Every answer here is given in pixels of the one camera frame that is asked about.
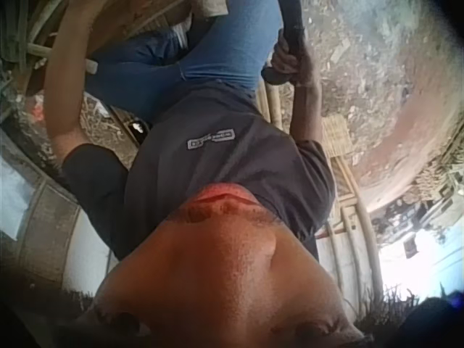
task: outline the blue jeans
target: blue jeans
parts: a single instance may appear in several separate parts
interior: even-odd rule
[[[278,2],[228,0],[228,11],[188,52],[170,29],[99,50],[92,56],[98,72],[86,76],[86,91],[148,122],[186,81],[220,80],[254,93],[282,26]]]

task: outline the debris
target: debris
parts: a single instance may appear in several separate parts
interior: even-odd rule
[[[348,38],[344,38],[341,42],[341,44],[339,44],[335,50],[333,51],[333,54],[331,55],[331,61],[336,64],[339,62],[341,56],[343,55],[343,53],[345,53],[345,51],[351,46],[351,43],[349,42],[349,39]]]

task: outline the wooden structure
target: wooden structure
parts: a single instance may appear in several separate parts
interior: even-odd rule
[[[376,237],[359,188],[343,157],[332,157],[336,201],[326,225],[316,234],[321,265],[333,276],[352,318],[370,300],[383,298]]]

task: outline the man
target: man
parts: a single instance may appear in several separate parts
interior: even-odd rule
[[[308,50],[293,57],[280,37],[273,55],[274,68],[293,75],[291,135],[254,106],[281,26],[277,1],[230,0],[229,14],[187,53],[168,31],[96,54],[99,71],[86,88],[153,124],[129,172],[79,124],[88,34],[105,2],[70,2],[45,85],[46,127],[63,172],[121,260],[79,320],[79,337],[98,347],[362,341],[317,262],[314,233],[334,182]]]

